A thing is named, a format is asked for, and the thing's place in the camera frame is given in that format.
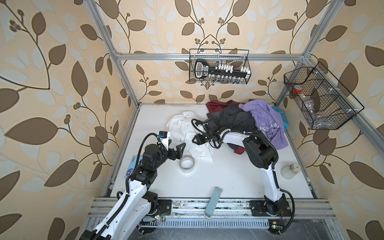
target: leaf pattern wallpaper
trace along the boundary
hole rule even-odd
[[[352,92],[361,113],[384,134],[384,2],[346,0],[312,58],[324,64]],[[309,130],[287,96],[286,112],[296,147],[320,197],[329,199],[344,236],[384,239],[384,157],[350,121],[335,131]]]
[[[76,239],[133,106],[82,1],[0,12],[0,238]]]
[[[95,0],[122,53],[302,53],[326,0]]]

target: wire basket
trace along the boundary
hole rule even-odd
[[[247,84],[251,77],[249,50],[189,50],[189,81]]]
[[[333,86],[325,74],[337,82]],[[336,130],[364,109],[361,102],[321,62],[284,74],[289,97],[294,99],[313,130]],[[350,103],[354,100],[357,106]]]

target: white table surface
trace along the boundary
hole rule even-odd
[[[142,105],[129,140],[120,170],[118,172],[111,196],[117,191],[125,190],[124,176],[132,156],[137,155],[143,138],[150,132],[156,134],[166,131],[166,124],[174,115],[183,111],[194,112],[201,120],[207,119],[208,109],[205,105]],[[155,137],[149,137],[145,146],[156,143]],[[175,148],[179,143],[172,141],[170,147]],[[302,172],[292,179],[282,177],[281,169],[297,159],[291,146],[278,150],[279,160],[275,166],[277,179],[282,189],[291,192],[294,198],[313,198]],[[238,155],[227,145],[215,149],[214,161],[197,161],[191,173],[183,173],[179,169],[179,160],[166,160],[157,169],[157,178],[149,188],[159,197],[211,197],[215,187],[221,188],[222,198],[263,198],[264,185],[259,170],[249,160],[247,153]]]

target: brown leaf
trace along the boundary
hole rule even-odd
[[[96,59],[95,71],[97,73],[101,71],[101,69],[103,68],[103,64],[104,64],[104,58],[103,57],[99,57],[98,59]]]
[[[159,104],[162,104],[162,103],[165,103],[165,102],[166,102],[165,99],[159,99],[159,100],[154,101],[154,103],[159,103]]]
[[[288,98],[285,97],[284,98],[284,107],[287,108],[287,106],[288,106]]]
[[[160,95],[161,92],[159,92],[159,91],[149,91],[148,94],[151,95],[151,96],[157,96],[157,95]]]
[[[32,29],[36,35],[42,34],[46,29],[44,16],[41,12],[36,13],[32,18]]]
[[[65,44],[51,48],[48,53],[49,60],[53,65],[59,65],[65,57],[66,47]]]
[[[128,28],[132,31],[141,31],[145,28],[146,21],[140,19],[134,19],[128,22]]]
[[[243,64],[243,62],[241,62],[241,61],[235,61],[235,62],[230,63],[230,65],[232,65],[233,68],[238,68],[241,66],[241,64]]]
[[[74,240],[77,236],[77,233],[79,232],[79,229],[80,227],[73,229],[70,233],[68,233],[64,240]]]
[[[313,143],[320,145],[328,138],[329,130],[316,130],[313,135]]]
[[[252,92],[254,95],[257,95],[257,96],[264,96],[266,94],[265,91],[255,91],[255,92]]]
[[[99,0],[99,4],[108,17],[112,19],[118,18],[119,6],[115,0]]]
[[[109,74],[112,76],[112,61],[109,58],[107,59],[107,67]]]
[[[325,180],[327,180],[328,182],[330,182],[332,184],[335,184],[335,181],[333,180],[331,172],[329,171],[329,169],[324,164],[320,165],[320,172],[323,175],[323,177],[325,178]]]
[[[0,217],[0,234],[7,231],[12,227],[19,219],[21,214],[7,214]]]
[[[178,68],[180,68],[183,71],[188,71],[189,70],[189,66],[185,62],[175,62],[175,64],[176,64],[176,66]]]
[[[349,96],[355,90],[358,82],[358,71],[352,63],[349,63],[341,74],[337,86],[346,96]]]
[[[102,142],[106,143],[108,141],[108,133],[104,127],[97,126],[95,127],[96,137]]]
[[[127,97],[127,90],[125,90],[125,88],[121,89],[121,90],[120,90],[120,95],[121,95],[123,98],[126,98],[126,97]]]
[[[217,101],[217,96],[216,95],[209,94],[208,98],[209,98],[210,101]]]
[[[225,91],[221,94],[221,98],[229,98],[234,94],[234,90]]]
[[[198,96],[196,97],[196,102],[201,103],[201,102],[204,100],[204,98],[205,98],[205,94],[203,94],[203,95],[198,95]]]
[[[116,120],[115,125],[113,126],[112,135],[116,136],[119,130],[119,120]]]
[[[376,189],[384,189],[384,178],[382,175],[367,164],[362,162],[351,162],[349,168],[353,175],[355,175],[355,177],[362,183]]]
[[[326,4],[327,0],[310,0],[305,10],[305,15],[308,18],[315,17],[323,10]]]
[[[384,135],[384,124],[380,125],[379,127],[377,127],[377,130],[382,134]]]
[[[191,35],[194,32],[194,30],[195,30],[194,23],[186,23],[183,27],[183,30],[181,30],[181,35],[184,35],[184,36]]]
[[[365,47],[365,57],[375,67],[384,65],[384,50],[371,46]]]
[[[275,75],[276,73],[278,73],[279,71],[281,70],[281,64],[277,65],[275,67],[275,69],[272,71],[272,74]]]
[[[313,25],[312,30],[311,30],[310,37],[312,37],[312,35],[313,35],[313,33],[315,32],[317,26],[318,26],[317,24]]]
[[[103,168],[103,165],[101,164],[101,162],[99,162],[95,169],[93,170],[93,173],[92,173],[92,176],[91,176],[91,180],[89,182],[93,182],[96,180],[96,178],[100,175],[100,172],[101,172],[101,169]]]
[[[344,4],[351,7],[351,6],[354,6],[356,5],[356,0],[345,0],[344,1]]]
[[[20,177],[20,170],[10,173],[0,179],[0,201],[9,194]]]
[[[49,228],[48,240],[59,240],[64,233],[64,229],[64,220],[59,217],[55,217],[52,221],[51,227]]]
[[[314,112],[318,112],[320,110],[320,106],[321,106],[321,101],[320,101],[320,97],[319,97],[319,92],[317,91],[316,88],[313,88],[312,89],[312,92],[311,92],[311,97],[310,99],[313,100],[313,110]]]
[[[4,136],[25,144],[41,145],[50,141],[57,131],[57,126],[48,119],[30,118],[16,124]]]
[[[285,54],[285,51],[284,50],[279,50],[279,51],[275,51],[271,54]]]
[[[144,75],[144,74],[145,74],[144,69],[143,69],[140,65],[138,65],[138,64],[136,64],[136,70],[137,70],[141,75]]]
[[[232,23],[228,23],[227,25],[227,31],[229,34],[233,35],[233,36],[236,36],[236,35],[239,35],[240,34],[240,29],[239,27],[237,26],[236,23],[232,22]]]
[[[88,81],[87,76],[85,75],[85,72],[79,62],[76,62],[73,65],[71,79],[74,89],[80,96],[83,97],[88,90]]]
[[[187,0],[175,0],[175,6],[181,16],[188,17],[191,15],[191,5]]]
[[[383,227],[377,220],[369,221],[367,225],[365,225],[365,233],[369,240],[384,239]]]
[[[96,154],[102,153],[104,149],[103,143],[97,137],[89,137],[89,145],[91,146],[92,152]]]
[[[105,26],[107,28],[107,31],[109,33],[109,37],[112,38],[112,31],[111,31],[111,27],[109,25],[106,25]]]
[[[89,24],[83,24],[80,26],[81,30],[83,31],[83,34],[89,38],[90,40],[96,40],[97,39],[97,33],[96,30]]]
[[[155,86],[156,84],[157,84],[157,80],[153,80],[153,81],[150,81],[149,83],[148,83],[148,85],[150,85],[150,86]]]
[[[327,138],[319,145],[319,152],[328,156],[333,153],[336,147],[336,138]]]
[[[191,79],[187,80],[185,83],[188,83],[188,84],[195,84],[195,83],[196,83],[196,79],[191,78]]]
[[[19,92],[10,88],[0,89],[0,113],[10,109],[19,101]]]
[[[262,86],[266,86],[266,81],[264,80],[258,80],[257,83]]]
[[[341,36],[345,33],[347,30],[346,26],[337,25],[334,26],[329,30],[327,35],[325,36],[325,40],[328,42],[336,41],[337,39],[341,38]]]
[[[237,54],[237,48],[232,49],[228,54]]]
[[[347,230],[348,236],[351,240],[363,240],[363,238],[361,238],[361,236],[358,235],[357,233],[355,233],[354,231],[349,230],[349,229],[346,229],[346,230]]]
[[[245,11],[248,9],[249,7],[249,3],[251,2],[251,0],[238,0],[237,2],[235,2],[235,4],[233,5],[233,8],[232,8],[232,14],[235,16],[235,17],[240,17],[241,15],[243,15],[245,13]]]
[[[277,23],[277,27],[283,31],[292,30],[296,25],[296,22],[290,18],[277,20],[276,23]]]
[[[321,70],[324,71],[324,73],[328,73],[328,63],[325,59],[322,59],[322,58],[319,58],[317,60],[320,64],[319,64],[319,67]]]
[[[103,92],[103,98],[101,100],[104,112],[108,112],[109,107],[111,106],[111,95],[109,93],[108,87],[105,87]]]
[[[68,181],[79,167],[75,159],[68,160],[60,165],[44,183],[46,187],[56,187]]]
[[[83,0],[73,0],[73,3],[76,5],[81,5],[83,3]]]
[[[181,91],[180,91],[180,94],[181,94],[183,97],[185,97],[185,98],[193,98],[192,93],[187,92],[187,91],[183,91],[183,90],[181,90]]]
[[[301,121],[299,123],[299,130],[300,130],[300,133],[303,137],[307,136],[307,129]]]

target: blue cloth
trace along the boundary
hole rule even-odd
[[[239,107],[252,114],[257,128],[266,133],[267,138],[277,150],[288,146],[283,131],[283,118],[268,103],[263,100],[253,100],[246,104],[240,104]]]
[[[283,118],[283,123],[284,123],[284,131],[287,130],[287,128],[289,127],[289,124],[288,124],[287,119],[285,119],[285,113],[284,113],[280,108],[278,108],[278,107],[276,107],[276,106],[272,106],[272,108],[273,108],[276,112],[278,112],[278,113],[281,114],[281,117]]]

